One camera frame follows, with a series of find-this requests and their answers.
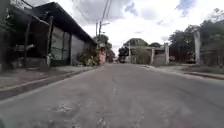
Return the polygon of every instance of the cloudy sky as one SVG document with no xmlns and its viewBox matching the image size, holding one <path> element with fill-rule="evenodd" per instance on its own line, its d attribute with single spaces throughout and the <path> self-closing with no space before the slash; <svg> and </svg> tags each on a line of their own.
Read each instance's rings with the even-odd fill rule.
<svg viewBox="0 0 224 128">
<path fill-rule="evenodd" d="M 48 0 L 29 0 L 32 4 Z M 103 15 L 106 0 L 56 1 L 89 33 L 95 35 L 96 25 Z M 111 0 L 102 31 L 109 36 L 113 49 L 130 38 L 142 38 L 148 43 L 163 44 L 175 30 L 189 24 L 198 25 L 214 8 L 224 9 L 223 0 Z"/>
</svg>

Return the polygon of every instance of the house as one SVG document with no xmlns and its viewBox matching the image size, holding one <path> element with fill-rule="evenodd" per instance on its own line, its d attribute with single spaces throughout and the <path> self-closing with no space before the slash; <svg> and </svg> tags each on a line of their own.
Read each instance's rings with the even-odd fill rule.
<svg viewBox="0 0 224 128">
<path fill-rule="evenodd" d="M 9 8 L 10 48 L 5 54 L 13 67 L 38 68 L 42 65 L 71 65 L 84 47 L 96 48 L 95 41 L 57 3 L 37 7 Z"/>
</svg>

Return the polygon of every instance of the pavement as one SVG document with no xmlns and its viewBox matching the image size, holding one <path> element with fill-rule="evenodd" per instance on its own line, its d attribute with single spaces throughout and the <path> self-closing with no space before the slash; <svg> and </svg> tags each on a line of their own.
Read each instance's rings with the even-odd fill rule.
<svg viewBox="0 0 224 128">
<path fill-rule="evenodd" d="M 105 65 L 1 101 L 0 117 L 6 128 L 223 128 L 223 81 L 189 76 Z"/>
</svg>

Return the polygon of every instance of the road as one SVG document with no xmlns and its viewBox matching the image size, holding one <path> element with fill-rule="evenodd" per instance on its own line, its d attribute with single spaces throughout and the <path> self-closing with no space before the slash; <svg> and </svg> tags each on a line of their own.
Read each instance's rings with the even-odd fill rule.
<svg viewBox="0 0 224 128">
<path fill-rule="evenodd" d="M 0 102 L 7 128 L 223 128 L 224 82 L 107 65 Z"/>
</svg>

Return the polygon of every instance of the roof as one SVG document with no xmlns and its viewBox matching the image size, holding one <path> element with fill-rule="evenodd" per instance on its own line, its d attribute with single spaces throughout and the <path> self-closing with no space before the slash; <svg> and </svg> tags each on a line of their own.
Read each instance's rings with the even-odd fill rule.
<svg viewBox="0 0 224 128">
<path fill-rule="evenodd" d="M 71 32 L 76 35 L 80 40 L 85 43 L 96 45 L 96 42 L 78 25 L 78 23 L 58 4 L 55 2 L 47 3 L 33 8 L 37 15 L 41 16 L 49 12 L 54 21 L 60 25 L 65 31 Z"/>
</svg>

